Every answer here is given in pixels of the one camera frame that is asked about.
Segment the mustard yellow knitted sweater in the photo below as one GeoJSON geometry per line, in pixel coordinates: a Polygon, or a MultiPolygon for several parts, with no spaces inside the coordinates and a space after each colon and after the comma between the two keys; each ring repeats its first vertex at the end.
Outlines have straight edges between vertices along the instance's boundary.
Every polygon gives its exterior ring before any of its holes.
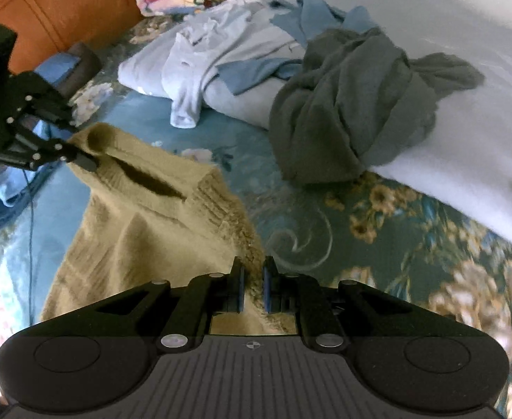
{"type": "Polygon", "coordinates": [[[94,156],[90,172],[70,169],[90,197],[40,316],[53,319],[154,280],[185,287],[202,274],[247,271],[244,311],[214,318],[222,335],[293,334],[295,320],[264,311],[264,247],[220,168],[95,125],[70,142],[94,156]]]}

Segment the blue and brown folded clothes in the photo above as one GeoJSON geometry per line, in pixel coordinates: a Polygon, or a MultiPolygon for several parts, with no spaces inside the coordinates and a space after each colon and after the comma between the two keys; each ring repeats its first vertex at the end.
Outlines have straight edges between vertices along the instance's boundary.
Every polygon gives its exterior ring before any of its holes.
{"type": "Polygon", "coordinates": [[[34,72],[69,100],[100,72],[99,56],[87,44],[76,43],[38,65],[34,72]]]}

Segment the blue folded garment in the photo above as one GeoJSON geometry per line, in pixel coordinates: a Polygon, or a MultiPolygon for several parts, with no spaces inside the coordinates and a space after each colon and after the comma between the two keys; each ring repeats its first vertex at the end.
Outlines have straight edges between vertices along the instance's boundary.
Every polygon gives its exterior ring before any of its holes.
{"type": "Polygon", "coordinates": [[[37,171],[6,167],[0,172],[0,231],[18,219],[59,165],[48,163],[37,171]]]}

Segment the green floral bed sheet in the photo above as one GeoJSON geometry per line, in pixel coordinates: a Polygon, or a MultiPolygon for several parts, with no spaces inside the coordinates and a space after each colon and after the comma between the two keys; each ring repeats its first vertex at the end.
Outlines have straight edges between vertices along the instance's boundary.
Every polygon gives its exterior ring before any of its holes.
{"type": "Polygon", "coordinates": [[[346,337],[338,353],[297,334],[212,332],[193,350],[156,340],[180,288],[154,280],[53,319],[40,316],[87,207],[67,179],[31,200],[30,259],[72,239],[27,328],[0,348],[7,418],[512,418],[512,243],[408,185],[366,170],[338,184],[284,180],[268,130],[213,109],[192,129],[171,123],[171,100],[134,94],[106,123],[171,154],[220,168],[281,273],[335,293],[346,337]]]}

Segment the orange leather headboard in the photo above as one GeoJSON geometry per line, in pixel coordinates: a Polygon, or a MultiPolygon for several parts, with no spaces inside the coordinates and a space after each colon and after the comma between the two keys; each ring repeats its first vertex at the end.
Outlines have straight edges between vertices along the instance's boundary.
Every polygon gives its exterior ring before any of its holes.
{"type": "Polygon", "coordinates": [[[79,42],[105,47],[140,20],[136,0],[0,0],[0,24],[18,34],[9,62],[14,72],[79,42]]]}

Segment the light blue crumpled shirt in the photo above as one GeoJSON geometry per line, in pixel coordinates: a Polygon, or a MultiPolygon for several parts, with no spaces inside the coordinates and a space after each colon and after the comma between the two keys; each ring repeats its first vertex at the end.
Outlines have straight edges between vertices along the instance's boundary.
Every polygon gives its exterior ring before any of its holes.
{"type": "Polygon", "coordinates": [[[252,24],[272,15],[266,0],[228,0],[159,35],[119,64],[120,84],[146,96],[171,100],[171,123],[192,129],[208,107],[263,129],[286,80],[271,77],[237,96],[218,78],[216,64],[252,24]]]}

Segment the dark grey crumpled garment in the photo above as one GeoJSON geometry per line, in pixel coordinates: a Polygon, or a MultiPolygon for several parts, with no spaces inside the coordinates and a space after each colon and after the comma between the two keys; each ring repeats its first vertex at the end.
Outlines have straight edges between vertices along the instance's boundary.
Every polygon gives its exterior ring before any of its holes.
{"type": "Polygon", "coordinates": [[[354,181],[427,139],[440,100],[484,81],[455,55],[409,58],[379,28],[328,29],[310,41],[270,111],[282,177],[299,185],[354,181]]]}

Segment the pale blue floral quilt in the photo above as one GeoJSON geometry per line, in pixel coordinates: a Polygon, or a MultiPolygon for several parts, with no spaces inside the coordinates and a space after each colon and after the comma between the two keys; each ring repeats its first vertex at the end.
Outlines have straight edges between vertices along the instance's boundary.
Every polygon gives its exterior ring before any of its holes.
{"type": "Polygon", "coordinates": [[[121,84],[268,130],[291,183],[363,170],[512,243],[512,31],[455,0],[229,0],[120,64],[121,84]]]}

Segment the medium blue crumpled garment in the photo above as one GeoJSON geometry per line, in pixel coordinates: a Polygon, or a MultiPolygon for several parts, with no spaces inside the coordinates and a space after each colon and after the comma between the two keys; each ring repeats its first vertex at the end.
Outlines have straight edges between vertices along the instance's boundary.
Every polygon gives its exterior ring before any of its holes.
{"type": "Polygon", "coordinates": [[[330,28],[362,34],[377,27],[363,6],[344,12],[325,0],[273,0],[270,9],[271,17],[260,28],[247,28],[216,64],[218,78],[234,96],[271,77],[293,77],[309,42],[330,28]]]}

